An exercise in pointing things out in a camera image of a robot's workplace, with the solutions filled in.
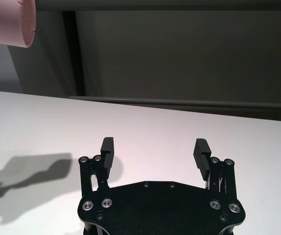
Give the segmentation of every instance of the pink paper roll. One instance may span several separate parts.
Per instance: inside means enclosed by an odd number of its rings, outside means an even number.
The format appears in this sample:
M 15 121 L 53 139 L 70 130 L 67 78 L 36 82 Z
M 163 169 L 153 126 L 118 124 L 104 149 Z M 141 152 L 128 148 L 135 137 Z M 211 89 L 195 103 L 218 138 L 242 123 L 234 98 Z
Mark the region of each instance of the pink paper roll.
M 0 0 L 0 44 L 29 47 L 35 27 L 35 0 Z

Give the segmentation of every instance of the bolt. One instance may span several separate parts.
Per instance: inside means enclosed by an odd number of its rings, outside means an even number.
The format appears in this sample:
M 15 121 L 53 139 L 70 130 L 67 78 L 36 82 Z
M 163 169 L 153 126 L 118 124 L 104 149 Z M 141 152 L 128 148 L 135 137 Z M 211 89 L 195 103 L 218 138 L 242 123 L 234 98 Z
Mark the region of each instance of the bolt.
M 101 156 L 100 155 L 97 155 L 94 157 L 95 161 L 100 161 L 101 160 Z
M 93 208 L 94 204 L 92 201 L 86 201 L 82 205 L 82 209 L 85 211 L 90 211 Z
M 228 216 L 226 214 L 222 214 L 222 215 L 219 216 L 219 219 L 222 222 L 227 222 L 228 221 Z
M 109 198 L 103 199 L 101 202 L 102 207 L 108 208 L 112 205 L 112 200 Z
M 80 159 L 80 161 L 82 162 L 82 163 L 84 163 L 84 162 L 87 162 L 87 157 L 82 157 L 81 159 Z
M 234 164 L 234 162 L 231 159 L 225 160 L 225 163 L 228 164 L 228 165 L 233 165 Z
M 213 163 L 218 163 L 218 162 L 219 162 L 219 159 L 216 158 L 216 157 L 212 157 L 212 158 L 211 158 L 211 161 L 212 161 Z
M 211 201 L 210 202 L 210 206 L 211 208 L 215 209 L 215 210 L 218 210 L 221 208 L 221 205 L 218 201 Z
M 229 204 L 229 208 L 230 208 L 230 211 L 234 212 L 234 213 L 240 213 L 240 208 L 237 204 L 235 203 L 231 203 Z

